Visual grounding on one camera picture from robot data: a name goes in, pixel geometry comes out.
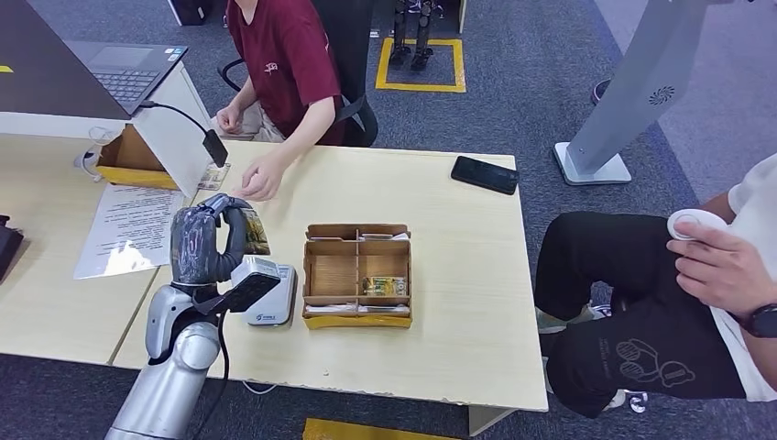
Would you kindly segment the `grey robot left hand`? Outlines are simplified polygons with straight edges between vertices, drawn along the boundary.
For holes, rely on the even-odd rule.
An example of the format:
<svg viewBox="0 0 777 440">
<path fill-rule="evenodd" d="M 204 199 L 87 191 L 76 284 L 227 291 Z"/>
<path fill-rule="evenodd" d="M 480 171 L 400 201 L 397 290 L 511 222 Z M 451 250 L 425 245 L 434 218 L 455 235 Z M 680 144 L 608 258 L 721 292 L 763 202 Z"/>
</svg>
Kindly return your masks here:
<svg viewBox="0 0 777 440">
<path fill-rule="evenodd" d="M 170 227 L 172 281 L 179 285 L 206 285 L 230 279 L 246 254 L 250 205 L 218 193 L 182 208 Z"/>
</svg>

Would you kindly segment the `person's right hand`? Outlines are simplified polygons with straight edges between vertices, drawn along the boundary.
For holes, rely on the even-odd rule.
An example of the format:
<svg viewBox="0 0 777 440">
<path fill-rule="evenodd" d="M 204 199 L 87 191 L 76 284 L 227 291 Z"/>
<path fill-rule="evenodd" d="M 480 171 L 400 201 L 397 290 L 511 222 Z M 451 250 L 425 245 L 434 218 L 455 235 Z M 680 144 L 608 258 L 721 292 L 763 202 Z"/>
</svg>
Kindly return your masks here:
<svg viewBox="0 0 777 440">
<path fill-rule="evenodd" d="M 220 132 L 226 136 L 237 136 L 243 133 L 243 111 L 235 104 L 230 104 L 219 110 L 213 121 Z"/>
</svg>

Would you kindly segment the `person's left hand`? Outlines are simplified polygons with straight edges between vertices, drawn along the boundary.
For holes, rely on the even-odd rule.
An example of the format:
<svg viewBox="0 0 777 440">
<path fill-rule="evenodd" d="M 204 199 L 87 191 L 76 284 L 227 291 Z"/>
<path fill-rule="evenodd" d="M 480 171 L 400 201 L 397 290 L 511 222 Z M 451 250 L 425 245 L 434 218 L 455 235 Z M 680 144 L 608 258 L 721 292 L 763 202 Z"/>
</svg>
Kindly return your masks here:
<svg viewBox="0 0 777 440">
<path fill-rule="evenodd" d="M 751 243 L 705 225 L 679 223 L 675 229 L 692 238 L 667 243 L 679 256 L 676 281 L 685 292 L 741 319 L 776 302 L 776 284 Z"/>
<path fill-rule="evenodd" d="M 233 195 L 254 202 L 272 199 L 289 165 L 282 155 L 276 153 L 257 158 L 243 173 L 240 186 Z"/>
</svg>

